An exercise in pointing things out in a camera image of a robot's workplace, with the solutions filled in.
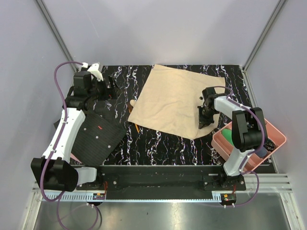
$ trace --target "metallic floor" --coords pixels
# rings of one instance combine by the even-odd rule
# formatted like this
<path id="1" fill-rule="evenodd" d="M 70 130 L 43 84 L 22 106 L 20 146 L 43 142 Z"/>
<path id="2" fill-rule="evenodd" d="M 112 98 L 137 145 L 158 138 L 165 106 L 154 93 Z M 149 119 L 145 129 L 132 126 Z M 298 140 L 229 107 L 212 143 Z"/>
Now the metallic floor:
<path id="1" fill-rule="evenodd" d="M 237 203 L 249 199 L 238 194 Z M 61 202 L 63 217 L 80 202 Z M 35 230 L 61 230 L 56 218 L 57 203 L 42 202 Z M 258 194 L 250 204 L 237 208 L 207 207 L 201 203 L 103 203 L 94 230 L 290 230 L 278 194 Z M 62 222 L 71 230 L 86 230 L 96 213 L 81 207 Z"/>

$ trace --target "floor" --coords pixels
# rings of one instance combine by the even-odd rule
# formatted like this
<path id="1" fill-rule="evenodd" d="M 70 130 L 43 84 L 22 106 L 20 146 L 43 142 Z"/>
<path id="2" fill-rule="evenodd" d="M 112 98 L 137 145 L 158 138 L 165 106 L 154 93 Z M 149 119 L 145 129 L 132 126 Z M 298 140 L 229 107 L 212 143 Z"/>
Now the floor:
<path id="1" fill-rule="evenodd" d="M 112 75 L 122 94 L 117 100 L 98 102 L 95 109 L 106 107 L 116 119 L 124 124 L 127 135 L 104 161 L 104 165 L 212 165 L 221 164 L 223 159 L 212 148 L 212 135 L 230 122 L 220 115 L 218 128 L 209 135 L 189 140 L 171 134 L 142 128 L 140 133 L 133 124 L 128 123 L 127 102 L 137 99 L 153 66 L 104 66 L 105 78 Z M 233 98 L 251 106 L 247 89 L 239 66 L 237 65 L 178 65 L 172 68 L 186 69 L 215 77 L 225 78 L 226 86 L 234 90 Z M 79 164 L 71 159 L 71 164 Z"/>
<path id="2" fill-rule="evenodd" d="M 238 194 L 238 202 L 249 199 Z M 35 230 L 61 230 L 56 218 L 57 203 L 42 202 Z M 61 202 L 60 216 L 70 213 L 80 202 Z M 201 203 L 104 203 L 95 230 L 290 230 L 278 194 L 258 194 L 252 204 L 233 208 L 207 207 Z M 80 207 L 63 219 L 68 229 L 88 229 L 96 214 Z"/>

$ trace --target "pink plastic basket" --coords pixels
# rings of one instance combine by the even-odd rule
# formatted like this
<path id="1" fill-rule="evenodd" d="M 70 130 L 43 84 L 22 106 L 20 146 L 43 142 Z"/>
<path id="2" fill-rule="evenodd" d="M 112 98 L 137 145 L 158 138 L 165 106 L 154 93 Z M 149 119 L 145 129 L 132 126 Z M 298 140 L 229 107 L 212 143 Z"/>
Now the pink plastic basket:
<path id="1" fill-rule="evenodd" d="M 232 149 L 234 148 L 222 135 L 222 130 L 224 128 L 231 129 L 231 124 L 229 123 L 221 130 L 213 135 L 212 147 L 223 157 L 226 161 L 229 158 Z M 277 151 L 286 141 L 287 138 L 282 134 L 277 128 L 275 128 L 270 122 L 265 119 L 265 126 L 267 128 L 268 138 L 271 139 L 276 145 L 276 149 L 273 152 L 268 152 L 265 158 L 258 157 L 255 153 L 250 157 L 247 164 L 244 167 L 244 171 L 255 170 L 259 165 L 261 165 L 266 159 L 268 159 L 273 153 Z"/>

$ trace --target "green object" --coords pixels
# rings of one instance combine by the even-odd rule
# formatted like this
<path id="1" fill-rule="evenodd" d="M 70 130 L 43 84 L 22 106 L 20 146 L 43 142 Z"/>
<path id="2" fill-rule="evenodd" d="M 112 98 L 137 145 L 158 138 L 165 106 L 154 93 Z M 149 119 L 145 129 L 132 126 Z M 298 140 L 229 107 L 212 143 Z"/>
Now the green object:
<path id="1" fill-rule="evenodd" d="M 222 135 L 232 146 L 234 146 L 234 143 L 232 142 L 231 130 L 230 129 L 224 128 L 222 130 Z"/>

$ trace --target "gray wall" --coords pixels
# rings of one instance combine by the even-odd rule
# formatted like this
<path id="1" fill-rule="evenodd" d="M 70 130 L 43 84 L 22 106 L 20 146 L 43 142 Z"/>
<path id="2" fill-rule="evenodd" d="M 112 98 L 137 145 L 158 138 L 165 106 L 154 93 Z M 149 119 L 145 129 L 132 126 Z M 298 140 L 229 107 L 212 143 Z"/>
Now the gray wall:
<path id="1" fill-rule="evenodd" d="M 278 0 L 45 0 L 76 60 L 244 64 Z"/>
<path id="2" fill-rule="evenodd" d="M 60 116 L 53 70 L 65 58 L 33 0 L 3 1 L 0 31 L 0 228 L 18 230 L 34 183 L 31 160 L 46 150 Z M 65 92 L 71 76 L 69 67 L 59 70 Z"/>
<path id="3" fill-rule="evenodd" d="M 307 226 L 307 1 L 288 1 L 248 69 L 258 105 L 287 137 L 275 153 Z"/>

